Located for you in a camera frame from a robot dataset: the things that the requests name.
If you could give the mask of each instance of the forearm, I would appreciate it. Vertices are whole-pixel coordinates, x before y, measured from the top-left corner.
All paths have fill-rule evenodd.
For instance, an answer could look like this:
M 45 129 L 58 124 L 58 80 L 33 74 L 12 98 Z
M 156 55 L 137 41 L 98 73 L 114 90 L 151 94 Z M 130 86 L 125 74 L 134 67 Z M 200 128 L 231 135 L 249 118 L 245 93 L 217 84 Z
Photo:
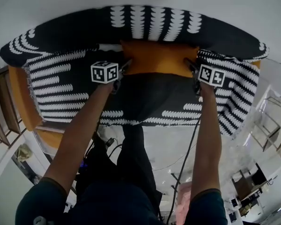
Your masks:
M 214 93 L 203 97 L 202 115 L 197 139 L 196 155 L 218 164 L 222 152 L 222 140 Z
M 69 193 L 85 151 L 96 129 L 112 84 L 101 85 L 66 128 L 59 149 L 45 177 L 57 181 Z
M 218 166 L 222 142 L 213 88 L 211 92 L 203 93 L 202 96 L 202 115 L 192 175 L 191 199 L 207 189 L 220 189 Z

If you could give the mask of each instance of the dark shirt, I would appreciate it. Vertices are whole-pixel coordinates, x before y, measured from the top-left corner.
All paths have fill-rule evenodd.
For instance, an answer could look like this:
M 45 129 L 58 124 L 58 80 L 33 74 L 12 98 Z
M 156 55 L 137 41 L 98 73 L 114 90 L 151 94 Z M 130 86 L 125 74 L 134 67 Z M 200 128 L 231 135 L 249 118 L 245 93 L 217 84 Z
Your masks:
M 66 199 L 65 190 L 58 183 L 41 180 L 20 202 L 15 224 L 32 225 L 35 218 L 42 216 L 53 224 L 163 225 L 146 194 L 131 184 L 92 183 L 68 213 L 64 213 Z M 196 196 L 185 224 L 226 225 L 220 191 L 211 189 Z

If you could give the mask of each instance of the leg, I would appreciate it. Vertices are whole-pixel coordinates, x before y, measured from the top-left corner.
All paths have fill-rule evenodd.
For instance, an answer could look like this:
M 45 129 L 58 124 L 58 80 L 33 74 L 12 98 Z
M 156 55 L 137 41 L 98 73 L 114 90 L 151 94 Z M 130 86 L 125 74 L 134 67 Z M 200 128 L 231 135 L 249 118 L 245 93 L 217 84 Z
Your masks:
M 77 199 L 81 198 L 92 182 L 119 179 L 117 166 L 106 154 L 105 142 L 96 133 L 94 133 L 93 141 L 94 147 L 83 160 L 85 166 L 79 169 L 79 175 L 77 175 Z
M 140 187 L 158 212 L 161 194 L 156 190 L 152 166 L 144 146 L 141 126 L 123 126 L 125 139 L 118 157 L 118 168 L 125 181 Z

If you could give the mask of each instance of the orange cushion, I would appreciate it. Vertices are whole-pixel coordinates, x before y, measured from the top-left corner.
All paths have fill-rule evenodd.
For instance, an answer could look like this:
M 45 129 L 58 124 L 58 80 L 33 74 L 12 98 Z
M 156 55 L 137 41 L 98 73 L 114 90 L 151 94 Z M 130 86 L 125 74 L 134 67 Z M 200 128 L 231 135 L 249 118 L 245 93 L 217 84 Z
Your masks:
M 192 77 L 184 58 L 195 61 L 199 48 L 184 44 L 160 44 L 149 41 L 121 41 L 124 55 L 131 58 L 132 63 L 126 75 L 140 73 L 176 74 Z
M 256 62 L 252 62 L 251 64 L 255 65 L 256 67 L 258 67 L 260 69 L 260 60 L 258 60 Z

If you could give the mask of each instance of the pink object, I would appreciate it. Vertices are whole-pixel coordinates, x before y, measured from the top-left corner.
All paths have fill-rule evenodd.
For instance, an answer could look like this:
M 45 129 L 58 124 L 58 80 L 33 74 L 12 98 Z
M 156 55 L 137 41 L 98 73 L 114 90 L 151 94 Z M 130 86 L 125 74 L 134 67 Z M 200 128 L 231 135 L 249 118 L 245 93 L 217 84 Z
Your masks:
M 191 201 L 192 182 L 180 184 L 178 187 L 177 207 L 176 207 L 176 222 L 177 225 L 183 225 L 188 212 Z

